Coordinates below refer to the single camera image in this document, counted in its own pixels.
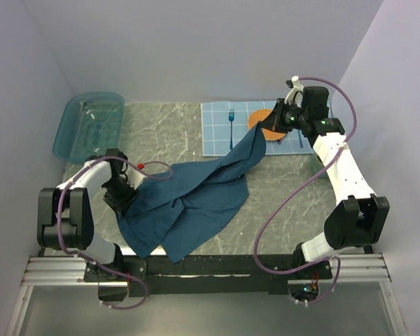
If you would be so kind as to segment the blue t shirt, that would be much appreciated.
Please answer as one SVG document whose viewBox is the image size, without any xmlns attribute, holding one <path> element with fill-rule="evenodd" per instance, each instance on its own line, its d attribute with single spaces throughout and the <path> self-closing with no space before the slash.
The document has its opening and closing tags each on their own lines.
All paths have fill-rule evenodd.
<svg viewBox="0 0 420 336">
<path fill-rule="evenodd" d="M 146 258 L 161 246 L 177 263 L 216 236 L 249 197 L 246 174 L 265 156 L 260 127 L 224 157 L 172 165 L 173 174 L 144 182 L 118 227 L 127 245 Z"/>
</svg>

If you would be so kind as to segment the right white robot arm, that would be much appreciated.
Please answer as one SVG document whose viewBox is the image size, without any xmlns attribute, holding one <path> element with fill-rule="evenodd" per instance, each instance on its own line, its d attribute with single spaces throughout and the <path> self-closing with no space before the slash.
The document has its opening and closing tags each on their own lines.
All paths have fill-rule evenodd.
<svg viewBox="0 0 420 336">
<path fill-rule="evenodd" d="M 337 118 L 329 117 L 329 91 L 321 86 L 288 82 L 290 92 L 279 98 L 261 127 L 278 133 L 301 131 L 321 160 L 335 193 L 336 207 L 325 220 L 323 232 L 297 248 L 293 273 L 308 279 L 316 260 L 337 251 L 360 248 L 379 241 L 390 204 L 378 196 L 361 174 L 348 145 L 349 136 Z"/>
</svg>

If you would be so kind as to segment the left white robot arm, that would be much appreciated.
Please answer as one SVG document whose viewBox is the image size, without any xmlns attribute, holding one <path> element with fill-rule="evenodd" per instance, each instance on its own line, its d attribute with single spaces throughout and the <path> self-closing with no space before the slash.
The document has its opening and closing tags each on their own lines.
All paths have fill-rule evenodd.
<svg viewBox="0 0 420 336">
<path fill-rule="evenodd" d="M 124 216 L 140 195 L 139 186 L 146 177 L 139 171 L 126 174 L 127 156 L 120 150 L 108 149 L 103 156 L 90 156 L 83 168 L 67 182 L 55 188 L 44 188 L 38 195 L 37 242 L 39 246 L 60 251 L 57 219 L 65 248 L 74 255 L 86 256 L 100 263 L 100 273 L 109 281 L 117 281 L 125 273 L 119 245 L 103 239 L 95 230 L 90 200 L 105 189 L 104 201 L 114 212 Z M 58 216 L 58 206 L 62 207 Z"/>
</svg>

